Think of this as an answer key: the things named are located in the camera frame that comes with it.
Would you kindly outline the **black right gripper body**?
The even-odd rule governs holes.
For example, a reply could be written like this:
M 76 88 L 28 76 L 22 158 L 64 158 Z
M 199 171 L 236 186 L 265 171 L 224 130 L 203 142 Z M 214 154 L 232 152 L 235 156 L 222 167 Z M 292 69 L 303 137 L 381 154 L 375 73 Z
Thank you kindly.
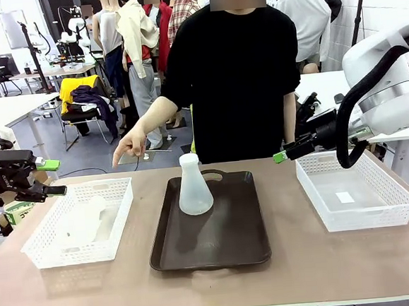
M 331 150 L 336 148 L 336 120 L 313 119 L 308 122 L 312 133 L 312 144 L 316 150 Z

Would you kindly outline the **person's right hand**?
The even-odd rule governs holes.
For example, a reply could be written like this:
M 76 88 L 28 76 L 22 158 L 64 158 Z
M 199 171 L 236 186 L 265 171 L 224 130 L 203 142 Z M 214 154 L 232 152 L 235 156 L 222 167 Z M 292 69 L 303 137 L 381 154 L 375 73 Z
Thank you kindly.
M 124 154 L 140 157 L 146 150 L 146 133 L 143 121 L 140 119 L 134 127 L 121 139 L 114 153 L 112 166 L 118 166 Z

